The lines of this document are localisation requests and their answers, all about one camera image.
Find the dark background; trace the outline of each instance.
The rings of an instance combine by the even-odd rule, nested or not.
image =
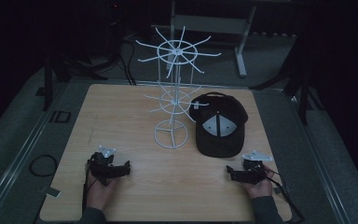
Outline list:
[[[0,117],[25,81],[43,67],[46,49],[78,59],[110,52],[92,46],[98,31],[87,35],[90,32],[85,29],[93,29],[93,23],[98,27],[106,20],[125,21],[145,38],[151,23],[169,24],[169,1],[108,1],[107,11],[98,7],[101,2],[0,1]],[[292,50],[288,59],[301,57],[308,63],[311,85],[358,169],[358,0],[295,2],[298,4],[258,3],[252,30],[298,35],[295,45],[301,48]],[[121,28],[115,28],[110,38],[120,36]],[[296,60],[287,64],[299,66]]]

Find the rotating display stand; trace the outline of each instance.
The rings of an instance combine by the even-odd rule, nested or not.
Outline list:
[[[187,141],[188,133],[185,124],[178,121],[176,116],[186,114],[190,119],[192,119],[187,113],[191,106],[190,97],[192,93],[201,88],[201,86],[198,86],[195,90],[193,90],[194,69],[196,69],[199,73],[204,73],[196,66],[196,59],[198,56],[216,57],[219,56],[220,53],[199,53],[196,46],[208,41],[211,37],[209,36],[205,40],[196,44],[191,44],[183,39],[185,35],[185,27],[183,28],[180,40],[167,40],[157,28],[156,31],[164,40],[164,42],[162,42],[159,46],[147,45],[139,41],[136,42],[139,45],[156,49],[157,56],[144,60],[138,59],[138,61],[145,63],[158,60],[158,85],[162,89],[161,95],[159,97],[145,95],[145,97],[159,100],[159,108],[151,110],[150,112],[163,110],[171,115],[169,119],[163,120],[156,126],[156,142],[162,147],[178,148]],[[171,78],[171,84],[166,86],[161,84],[161,62],[167,64],[168,74],[166,79]],[[191,65],[190,86],[187,91],[181,87],[181,66],[185,64]]]

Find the cap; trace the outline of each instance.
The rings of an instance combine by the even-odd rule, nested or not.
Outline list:
[[[229,158],[241,152],[248,115],[233,96],[217,91],[202,94],[191,101],[189,116],[196,121],[196,143],[200,153]]]

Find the light wood surface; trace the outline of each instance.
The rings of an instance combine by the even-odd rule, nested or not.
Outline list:
[[[234,96],[248,113],[245,143],[236,157],[217,159],[200,154],[195,143],[195,123],[186,114],[176,116],[188,129],[186,143],[175,149],[157,144],[154,128],[170,115],[162,110],[150,112],[159,108],[159,100],[144,94],[159,97],[160,87],[92,85],[51,184],[62,194],[59,198],[46,198],[41,219],[80,219],[85,163],[102,145],[117,150],[114,165],[131,161],[131,174],[120,179],[105,210],[108,220],[252,220],[249,198],[238,182],[229,179],[226,165],[240,170],[241,155],[253,150],[273,156],[269,141],[250,91],[201,88],[191,99],[209,91]],[[266,165],[277,171],[274,161]],[[277,175],[274,179],[281,182]],[[274,199],[282,218],[290,219],[292,214],[282,195],[274,195]]]

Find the person's left hand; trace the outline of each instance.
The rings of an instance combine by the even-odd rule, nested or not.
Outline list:
[[[111,200],[115,186],[119,178],[109,179],[108,185],[104,186],[89,172],[89,190],[87,192],[87,207],[93,207],[103,211]]]

